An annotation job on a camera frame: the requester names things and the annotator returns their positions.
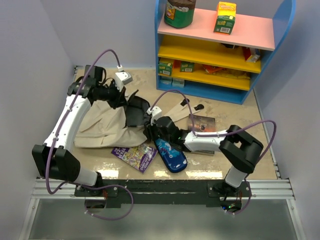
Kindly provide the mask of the beige canvas backpack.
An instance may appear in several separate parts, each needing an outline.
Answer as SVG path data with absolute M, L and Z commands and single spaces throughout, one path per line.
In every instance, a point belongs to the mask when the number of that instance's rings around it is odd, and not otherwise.
M 136 147 L 147 141 L 142 124 L 127 126 L 125 109 L 113 109 L 107 102 L 96 101 L 85 114 L 74 139 L 83 149 Z

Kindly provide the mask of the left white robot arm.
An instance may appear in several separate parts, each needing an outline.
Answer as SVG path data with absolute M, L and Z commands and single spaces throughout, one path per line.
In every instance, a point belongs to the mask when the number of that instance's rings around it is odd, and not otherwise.
M 95 78 L 96 69 L 97 66 L 88 65 L 85 74 L 68 87 L 64 108 L 55 127 L 43 144 L 32 148 L 36 167 L 45 179 L 50 195 L 61 188 L 59 185 L 51 189 L 51 179 L 84 187 L 92 196 L 99 196 L 104 190 L 101 174 L 83 167 L 71 149 L 80 125 L 95 101 L 106 101 L 116 108 L 127 105 L 125 81 L 131 81 L 132 76 L 119 64 L 115 78 L 105 86 L 101 79 Z

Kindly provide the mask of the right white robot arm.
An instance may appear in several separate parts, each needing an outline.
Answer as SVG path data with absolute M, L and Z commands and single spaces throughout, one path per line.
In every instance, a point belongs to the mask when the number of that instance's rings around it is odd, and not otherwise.
M 157 120 L 149 116 L 144 121 L 143 133 L 148 140 L 163 140 L 179 152 L 221 152 L 231 167 L 223 182 L 214 188 L 216 192 L 230 197 L 241 190 L 242 182 L 253 173 L 264 148 L 259 140 L 238 125 L 217 132 L 196 132 L 178 128 L 168 116 Z

